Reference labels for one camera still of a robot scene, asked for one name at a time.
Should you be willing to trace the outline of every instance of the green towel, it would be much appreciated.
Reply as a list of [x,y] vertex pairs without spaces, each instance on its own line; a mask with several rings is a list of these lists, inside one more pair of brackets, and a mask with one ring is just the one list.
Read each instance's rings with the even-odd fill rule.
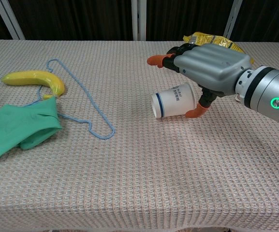
[[0,109],[0,156],[15,146],[30,149],[59,129],[55,97],[27,107],[5,105]]

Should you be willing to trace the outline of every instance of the robotic hand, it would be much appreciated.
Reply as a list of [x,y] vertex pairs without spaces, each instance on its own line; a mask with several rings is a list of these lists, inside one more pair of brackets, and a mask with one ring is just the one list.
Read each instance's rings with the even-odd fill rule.
[[180,72],[202,88],[197,107],[186,117],[200,117],[216,97],[237,93],[243,105],[279,122],[279,70],[266,66],[252,70],[246,54],[212,43],[185,43],[167,55],[148,58],[147,63]]

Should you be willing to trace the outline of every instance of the table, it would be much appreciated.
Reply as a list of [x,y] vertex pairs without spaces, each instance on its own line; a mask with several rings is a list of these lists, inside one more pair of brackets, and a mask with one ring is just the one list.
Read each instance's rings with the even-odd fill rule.
[[[59,58],[90,90],[117,132],[109,140],[60,118],[63,130],[30,150],[0,158],[0,231],[82,229],[166,231],[228,227],[279,231],[279,124],[218,98],[200,119],[156,120],[150,94],[189,82],[148,66],[147,57],[182,42],[3,41],[0,79],[46,70]],[[238,43],[259,65],[279,69],[279,43]],[[59,112],[109,127],[57,64],[67,92]],[[36,99],[37,86],[0,81],[0,107]],[[50,93],[43,88],[42,94]]]

